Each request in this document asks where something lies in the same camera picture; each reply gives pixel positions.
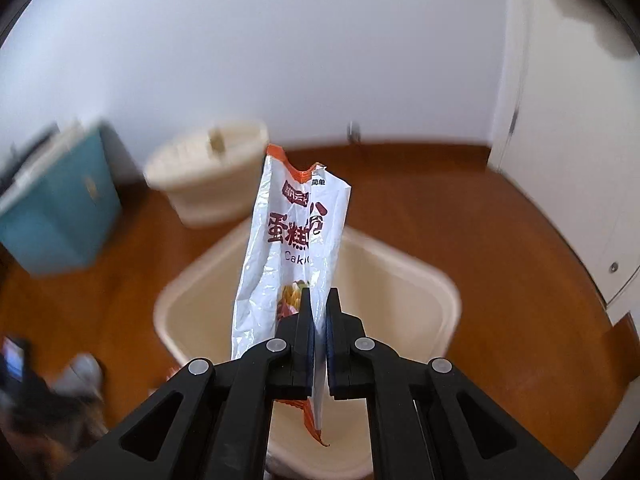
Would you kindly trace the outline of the white cake snack bag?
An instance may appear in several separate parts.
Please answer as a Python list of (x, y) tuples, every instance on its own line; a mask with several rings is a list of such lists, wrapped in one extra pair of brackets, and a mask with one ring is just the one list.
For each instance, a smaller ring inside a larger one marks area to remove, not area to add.
[(266, 148), (250, 220), (231, 327), (231, 356), (276, 334), (280, 321), (299, 312), (308, 292), (314, 320), (311, 397), (290, 404), (304, 413), (308, 434), (322, 441), (326, 385), (326, 300), (346, 220), (348, 183), (316, 162), (296, 169), (279, 145)]

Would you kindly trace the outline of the cream plastic trash bin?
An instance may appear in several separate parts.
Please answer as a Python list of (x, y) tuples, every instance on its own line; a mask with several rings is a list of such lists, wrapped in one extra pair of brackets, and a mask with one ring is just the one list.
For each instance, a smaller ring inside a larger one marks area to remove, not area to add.
[[(180, 365), (231, 358), (232, 308), (250, 225), (242, 222), (169, 283), (157, 298), (154, 326)], [(333, 285), (344, 312), (367, 336), (406, 359), (444, 356), (457, 328), (457, 287), (434, 266), (352, 228), (342, 235)], [(308, 434), (303, 413), (278, 403), (271, 419), (267, 469), (289, 479), (364, 479), (372, 474), (363, 400), (323, 398), (322, 438)]]

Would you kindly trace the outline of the grey slipper left foot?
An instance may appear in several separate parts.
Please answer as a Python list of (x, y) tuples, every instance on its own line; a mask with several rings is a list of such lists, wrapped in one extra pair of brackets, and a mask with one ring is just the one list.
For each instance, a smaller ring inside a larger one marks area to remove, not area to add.
[(49, 386), (50, 390), (66, 398), (102, 401), (103, 370), (91, 353), (79, 353)]

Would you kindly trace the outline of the cream lidded foot basin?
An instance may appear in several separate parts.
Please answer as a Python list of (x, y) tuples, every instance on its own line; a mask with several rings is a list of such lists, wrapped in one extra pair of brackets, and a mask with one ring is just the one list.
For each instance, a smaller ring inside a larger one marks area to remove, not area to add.
[(162, 145), (143, 177), (185, 226), (214, 226), (250, 214), (268, 144), (267, 126), (259, 120), (218, 122)]

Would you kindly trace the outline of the teal storage box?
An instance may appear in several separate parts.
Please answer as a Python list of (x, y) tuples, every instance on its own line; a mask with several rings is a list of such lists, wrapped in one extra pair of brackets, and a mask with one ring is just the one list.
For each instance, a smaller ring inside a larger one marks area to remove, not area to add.
[(122, 207), (103, 145), (104, 125), (49, 136), (1, 195), (1, 245), (32, 276), (91, 266)]

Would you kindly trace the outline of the white door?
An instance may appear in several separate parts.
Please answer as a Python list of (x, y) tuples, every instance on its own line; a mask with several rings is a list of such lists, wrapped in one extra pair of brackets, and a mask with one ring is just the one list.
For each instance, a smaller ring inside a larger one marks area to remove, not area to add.
[(491, 162), (612, 306), (639, 281), (639, 53), (599, 0), (510, 3), (521, 71)]

